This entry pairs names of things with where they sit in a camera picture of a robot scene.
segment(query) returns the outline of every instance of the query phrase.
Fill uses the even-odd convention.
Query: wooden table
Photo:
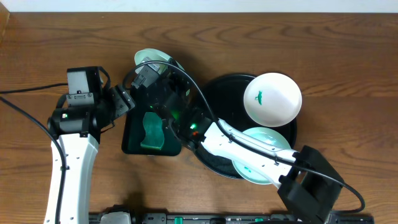
[[[398,222],[398,20],[395,14],[12,13],[0,49],[0,90],[66,82],[66,69],[102,65],[120,83],[144,48],[167,52],[204,84],[225,73],[282,72],[303,93],[295,146],[317,148],[367,202],[377,224]],[[65,86],[4,96],[46,123]],[[101,137],[90,211],[270,213],[273,186],[222,177],[187,149],[128,156],[124,118]],[[0,103],[0,220],[42,223],[50,140]],[[359,205],[347,190],[335,209]]]

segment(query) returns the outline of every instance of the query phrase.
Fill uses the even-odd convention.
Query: cable
[[[23,114],[25,117],[29,118],[33,123],[35,123],[39,128],[41,128],[46,135],[51,139],[52,142],[54,142],[55,147],[57,147],[58,149],[58,153],[60,154],[61,157],[61,181],[60,181],[60,189],[58,192],[58,200],[57,200],[57,207],[55,210],[55,224],[59,224],[60,223],[60,212],[61,212],[61,203],[62,203],[62,194],[63,194],[63,185],[65,183],[65,174],[66,174],[66,160],[65,157],[63,156],[63,151],[61,146],[58,144],[57,140],[54,139],[54,137],[50,134],[50,132],[48,131],[47,128],[45,128],[45,126],[40,123],[39,121],[37,121],[34,117],[32,117],[30,114],[26,113],[25,111],[23,111],[22,109],[20,109],[19,107],[17,107],[16,105],[13,105],[12,103],[10,103],[9,101],[7,101],[6,99],[4,99],[3,97],[0,96],[0,100],[7,104],[8,106],[10,106],[12,109],[20,112],[21,114]]]
[[[203,100],[203,102],[204,102],[204,104],[205,104],[205,106],[206,106],[206,108],[207,108],[207,110],[208,110],[208,112],[209,112],[209,114],[210,114],[212,120],[215,122],[215,124],[216,124],[217,127],[220,129],[220,131],[221,131],[226,137],[228,137],[230,140],[232,140],[233,142],[235,142],[235,143],[238,144],[239,146],[241,146],[241,147],[243,147],[243,148],[245,148],[245,149],[247,149],[247,150],[249,150],[249,151],[251,151],[251,152],[254,152],[254,153],[256,153],[256,154],[259,154],[260,156],[264,156],[264,157],[266,157],[266,158],[268,158],[268,159],[272,159],[273,161],[280,162],[280,163],[286,164],[286,165],[288,165],[288,166],[292,166],[292,167],[294,167],[294,168],[296,168],[296,169],[298,169],[298,170],[301,170],[301,171],[309,172],[309,173],[312,173],[312,174],[319,175],[319,176],[321,176],[321,177],[330,179],[330,180],[336,182],[337,184],[340,184],[342,187],[345,187],[346,189],[348,189],[348,190],[349,190],[350,192],[352,192],[355,196],[357,196],[357,198],[358,198],[359,201],[361,202],[361,206],[360,206],[359,208],[357,208],[357,209],[353,209],[353,210],[335,210],[335,211],[332,211],[332,213],[337,213],[337,214],[358,213],[358,212],[361,212],[362,210],[365,209],[365,200],[363,199],[362,195],[361,195],[357,190],[355,190],[354,188],[352,188],[350,185],[346,184],[345,182],[340,182],[339,180],[336,180],[336,179],[334,179],[334,178],[332,178],[332,177],[330,177],[330,176],[328,176],[328,175],[322,174],[322,173],[320,173],[320,172],[318,172],[318,171],[315,171],[315,170],[312,170],[312,169],[308,169],[308,168],[306,168],[306,167],[299,166],[299,165],[297,165],[297,164],[294,164],[293,162],[285,161],[285,160],[283,160],[283,159],[281,159],[281,158],[279,158],[279,157],[277,157],[277,156],[268,155],[268,154],[266,154],[265,152],[261,152],[261,151],[258,151],[258,150],[256,150],[256,149],[253,149],[253,148],[251,148],[251,147],[245,145],[244,143],[238,141],[232,134],[228,133],[228,132],[224,129],[224,127],[222,127],[222,125],[220,124],[219,119],[218,119],[218,118],[216,117],[216,115],[213,113],[213,110],[211,110],[210,105],[208,104],[208,102],[207,102],[207,100],[206,100],[206,97],[204,96],[204,94],[203,94],[202,91],[200,90],[199,86],[196,84],[196,82],[193,80],[193,78],[192,78],[186,71],[184,71],[183,69],[181,69],[180,67],[175,66],[175,65],[173,65],[173,64],[171,64],[171,63],[164,62],[164,61],[159,61],[159,60],[154,60],[154,61],[149,61],[149,62],[142,62],[142,63],[140,63],[139,65],[135,66],[135,67],[124,77],[124,79],[123,79],[123,87],[126,88],[126,83],[127,83],[127,81],[129,80],[129,78],[131,78],[131,77],[135,74],[135,71],[136,71],[138,68],[140,68],[140,67],[142,67],[142,66],[145,66],[145,65],[153,64],[153,63],[159,63],[159,64],[163,64],[163,65],[168,65],[169,67],[174,68],[174,69],[176,70],[176,72],[178,72],[178,73],[184,75],[185,77],[187,77],[187,78],[191,81],[191,83],[195,86],[195,88],[198,90],[198,93],[199,93],[199,95],[201,96],[201,98],[202,98],[202,100]]]
[[[44,90],[46,88],[52,88],[56,86],[64,86],[68,85],[67,83],[57,83],[53,85],[47,85],[47,86],[39,86],[39,87],[33,87],[33,88],[26,88],[26,89],[21,89],[21,90],[7,90],[7,91],[0,91],[0,94],[7,94],[7,93],[23,93],[26,91],[34,91],[34,90]]]

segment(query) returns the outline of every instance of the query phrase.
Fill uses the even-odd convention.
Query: white wall
[[[0,0],[10,12],[398,12],[398,0]]]

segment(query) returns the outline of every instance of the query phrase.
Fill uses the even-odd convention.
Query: green object
[[[282,149],[290,149],[290,144],[289,142],[287,142],[285,137],[270,128],[250,128],[245,130],[243,134],[247,134],[248,136],[251,136],[272,146],[281,147]],[[240,176],[250,182],[264,185],[271,184],[271,182],[263,177],[261,174],[257,173],[254,170],[251,170],[240,162],[232,161],[232,165],[234,165],[236,172],[238,172]]]
[[[259,104],[262,105],[262,91],[259,91],[259,95],[255,97],[255,100],[258,100]]]
[[[161,150],[164,144],[162,120],[153,112],[147,112],[142,120],[146,132],[141,147]]]
[[[182,224],[182,217],[175,217],[174,218],[174,224]]]

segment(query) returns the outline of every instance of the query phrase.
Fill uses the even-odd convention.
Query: black tray
[[[216,78],[202,88],[202,92],[206,96],[215,115],[225,120],[238,131],[262,127],[249,117],[243,105],[244,91],[249,82],[254,78],[254,75],[249,74],[230,74]],[[197,96],[195,100],[198,105],[203,106],[201,98]],[[283,135],[290,146],[292,148],[294,147],[297,135],[296,119],[289,124],[271,129]],[[225,177],[242,179],[236,172],[231,160],[220,156],[214,156],[202,147],[199,147],[194,153],[210,170]]]

